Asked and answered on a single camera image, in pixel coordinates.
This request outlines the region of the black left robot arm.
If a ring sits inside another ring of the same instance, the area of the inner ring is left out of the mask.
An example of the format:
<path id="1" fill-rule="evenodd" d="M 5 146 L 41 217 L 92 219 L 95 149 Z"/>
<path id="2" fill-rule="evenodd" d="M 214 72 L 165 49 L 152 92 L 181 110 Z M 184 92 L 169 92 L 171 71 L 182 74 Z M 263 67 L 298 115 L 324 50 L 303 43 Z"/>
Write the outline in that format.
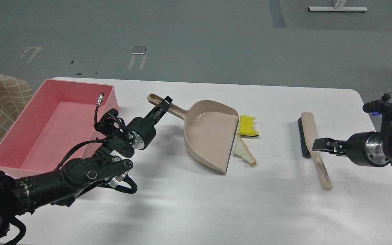
<path id="1" fill-rule="evenodd" d="M 98 118 L 104 102 L 104 93 L 100 93 L 94 128 L 104 138 L 78 143 L 47 173 L 14 179 L 0 171 L 0 238 L 7 235 L 10 226 L 15 226 L 19 233 L 7 244 L 18 244 L 26 234 L 26 226 L 18 216 L 32 214 L 48 204 L 69 207 L 96 187 L 136 193 L 137 184 L 129 177 L 134 166 L 131 157 L 136 149 L 146 149 L 154 139 L 157 134 L 154 126 L 169 110 L 172 101 L 170 97 L 160 99 L 145 117 L 136 117 L 126 124 L 116 109 Z"/>

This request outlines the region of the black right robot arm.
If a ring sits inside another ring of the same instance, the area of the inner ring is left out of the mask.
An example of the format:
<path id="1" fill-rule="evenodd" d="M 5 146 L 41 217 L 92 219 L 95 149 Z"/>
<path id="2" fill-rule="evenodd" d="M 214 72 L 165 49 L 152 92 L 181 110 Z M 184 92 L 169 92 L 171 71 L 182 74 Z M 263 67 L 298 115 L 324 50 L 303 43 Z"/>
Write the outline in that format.
<path id="1" fill-rule="evenodd" d="M 311 140 L 311 149 L 347 157 L 358 166 L 392 166 L 392 103 L 382 98 L 363 105 L 363 111 L 381 116 L 379 132 L 360 132 L 346 141 L 332 138 Z"/>

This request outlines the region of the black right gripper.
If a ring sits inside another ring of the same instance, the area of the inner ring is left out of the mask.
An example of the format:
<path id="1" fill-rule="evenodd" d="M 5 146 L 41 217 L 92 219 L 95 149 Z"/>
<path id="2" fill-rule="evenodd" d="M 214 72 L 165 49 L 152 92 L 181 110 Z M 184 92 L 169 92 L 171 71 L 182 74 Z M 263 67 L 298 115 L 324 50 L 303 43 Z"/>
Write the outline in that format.
<path id="1" fill-rule="evenodd" d="M 342 146 L 346 143 L 346 152 Z M 352 135 L 347 141 L 333 138 L 317 138 L 312 150 L 327 152 L 340 157 L 348 157 L 358 166 L 383 167 L 390 163 L 383 151 L 383 139 L 378 132 L 361 132 Z"/>

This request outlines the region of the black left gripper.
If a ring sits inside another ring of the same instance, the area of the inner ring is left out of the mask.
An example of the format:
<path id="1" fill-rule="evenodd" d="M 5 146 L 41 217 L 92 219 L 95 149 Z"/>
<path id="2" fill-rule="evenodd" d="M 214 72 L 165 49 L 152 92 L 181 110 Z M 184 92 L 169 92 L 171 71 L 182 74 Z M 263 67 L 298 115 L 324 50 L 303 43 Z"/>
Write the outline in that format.
<path id="1" fill-rule="evenodd" d="M 145 118 L 136 117 L 128 124 L 128 128 L 134 132 L 136 136 L 136 149 L 146 149 L 149 146 L 157 134 L 154 124 L 157 124 L 165 113 L 168 112 L 173 101 L 169 96 L 166 96 L 165 99 L 159 96 L 148 96 L 148 99 L 158 102 L 158 104 L 145 116 Z"/>

